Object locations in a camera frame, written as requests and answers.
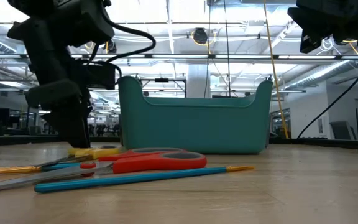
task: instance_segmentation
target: scissor handle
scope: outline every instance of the scissor handle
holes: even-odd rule
[[[136,157],[136,156],[146,156],[152,154],[160,154],[166,152],[185,152],[184,149],[177,148],[142,148],[142,149],[132,149],[128,150],[125,153],[111,156],[103,156],[99,158],[99,161],[117,161],[118,159]]]
[[[115,174],[145,170],[185,170],[205,167],[206,157],[197,152],[166,152],[117,160]]]

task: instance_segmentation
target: desk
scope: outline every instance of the desk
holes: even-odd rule
[[[0,146],[0,166],[57,159],[68,147]],[[260,155],[208,160],[256,170],[51,194],[31,186],[4,190],[0,223],[358,223],[358,150],[272,145]]]

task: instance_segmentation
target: ceiling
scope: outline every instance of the ceiling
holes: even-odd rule
[[[207,46],[198,45],[191,38],[191,33],[196,28],[204,28],[210,34],[211,54],[230,55],[268,55],[270,54],[267,26],[264,22],[265,14],[263,4],[240,4],[238,0],[226,0],[226,13],[222,7],[222,1],[216,1],[211,7],[205,6],[204,0],[125,0],[112,1],[112,6],[106,8],[112,21],[122,26],[142,30],[152,34],[157,40],[157,46],[150,54],[202,54],[208,53]],[[287,9],[295,6],[295,1],[283,0],[285,4],[269,4],[267,6],[270,35],[273,42],[275,55],[300,54],[300,38],[302,29],[287,15]],[[14,21],[23,21],[28,17],[11,7],[6,0],[0,0],[0,43],[14,49],[16,53],[25,53],[22,42],[7,38],[6,34]],[[117,54],[141,49],[150,44],[147,39],[114,30],[113,41],[117,46]],[[78,48],[70,47],[73,54],[88,54],[92,51],[92,43]],[[106,54],[99,49],[98,54]],[[339,55],[354,54],[351,46],[339,46],[327,41],[322,48],[316,49],[311,54]],[[122,59],[114,61],[123,71],[123,75],[137,75],[141,78],[186,78],[188,66],[191,64],[206,64],[205,60],[191,59]],[[273,73],[273,68],[268,62],[230,62],[226,60],[208,60],[208,68],[212,76],[218,78],[215,89],[226,89],[225,81],[228,81],[228,65],[232,77],[232,87],[256,88],[266,77]],[[36,86],[37,81],[26,68],[26,61],[0,59],[0,78],[30,79],[33,82],[26,83]],[[290,82],[298,75],[318,66],[318,63],[278,63],[275,65],[277,77],[281,82]],[[176,89],[177,92],[161,93],[150,92],[150,96],[184,97],[180,87],[173,83],[147,84],[150,89]],[[117,101],[115,92],[99,92],[103,97],[112,102]]]

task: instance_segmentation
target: table surface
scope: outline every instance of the table surface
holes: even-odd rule
[[[68,148],[0,146],[0,166],[50,161]],[[229,165],[256,170],[50,194],[3,190],[0,223],[358,223],[358,150],[273,145],[259,155],[208,156],[209,167]]]

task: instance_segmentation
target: teal plastic bin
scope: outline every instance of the teal plastic bin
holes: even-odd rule
[[[258,154],[269,128],[273,83],[244,98],[144,97],[140,81],[118,81],[122,140],[127,149],[177,147],[205,154]]]

